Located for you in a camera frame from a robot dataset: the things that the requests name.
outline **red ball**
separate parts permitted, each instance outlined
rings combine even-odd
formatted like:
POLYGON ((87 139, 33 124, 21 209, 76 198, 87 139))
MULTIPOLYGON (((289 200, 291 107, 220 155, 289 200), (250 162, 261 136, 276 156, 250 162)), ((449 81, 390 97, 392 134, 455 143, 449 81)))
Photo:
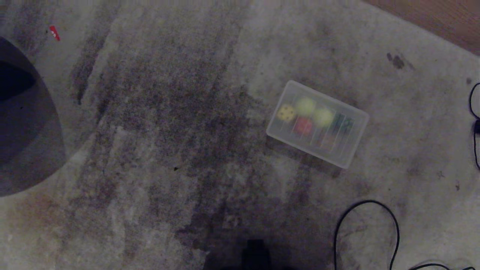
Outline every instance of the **red ball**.
POLYGON ((299 135, 308 136, 312 133, 313 122, 305 117, 299 117, 293 128, 299 135))

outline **yellow ball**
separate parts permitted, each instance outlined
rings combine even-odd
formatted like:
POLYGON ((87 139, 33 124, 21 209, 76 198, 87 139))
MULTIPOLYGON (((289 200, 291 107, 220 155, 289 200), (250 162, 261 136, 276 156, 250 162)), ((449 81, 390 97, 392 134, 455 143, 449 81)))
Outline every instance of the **yellow ball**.
POLYGON ((297 113, 293 106, 289 104, 283 104, 276 113, 276 117, 285 122, 292 121, 295 119, 295 116, 297 116, 297 113))
POLYGON ((299 116, 310 117, 315 110, 315 104, 315 100, 308 97, 301 97, 295 103, 295 109, 297 110, 297 114, 299 116))
POLYGON ((334 113, 327 108, 320 108, 313 112, 313 122, 319 127, 328 127, 335 118, 334 113))

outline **yellow dice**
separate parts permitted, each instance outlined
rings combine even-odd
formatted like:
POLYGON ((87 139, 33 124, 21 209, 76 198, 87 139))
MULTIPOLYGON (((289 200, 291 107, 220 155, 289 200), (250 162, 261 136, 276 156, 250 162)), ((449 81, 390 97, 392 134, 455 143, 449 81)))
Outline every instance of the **yellow dice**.
POLYGON ((283 104, 279 109, 278 112, 276 113, 276 116, 278 119, 285 121, 285 122, 290 122, 293 119, 295 119, 295 116, 297 116, 295 109, 293 108, 292 105, 289 104, 283 104))

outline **red scrap of paper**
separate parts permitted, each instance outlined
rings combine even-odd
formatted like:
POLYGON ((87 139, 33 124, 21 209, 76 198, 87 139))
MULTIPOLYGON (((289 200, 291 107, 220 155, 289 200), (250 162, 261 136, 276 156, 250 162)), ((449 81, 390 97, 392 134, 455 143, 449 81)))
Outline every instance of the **red scrap of paper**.
POLYGON ((53 35, 54 38, 56 38, 58 41, 60 41, 59 34, 58 34, 57 30, 55 29, 55 27, 53 25, 50 26, 50 32, 52 32, 52 35, 53 35))

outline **ball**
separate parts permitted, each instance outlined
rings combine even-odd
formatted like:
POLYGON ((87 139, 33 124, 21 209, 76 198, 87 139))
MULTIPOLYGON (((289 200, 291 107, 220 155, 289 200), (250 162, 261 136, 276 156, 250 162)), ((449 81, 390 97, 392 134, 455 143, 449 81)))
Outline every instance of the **ball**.
POLYGON ((301 97, 295 102, 297 114, 303 117, 309 117, 315 110, 315 100, 308 97, 301 97))
POLYGON ((313 123, 310 119, 305 117, 299 117, 295 123, 293 130, 303 136, 308 136, 312 133, 313 123))
POLYGON ((312 119, 315 125, 322 128, 331 125, 334 118, 334 113, 327 108, 316 109, 312 115, 312 119))

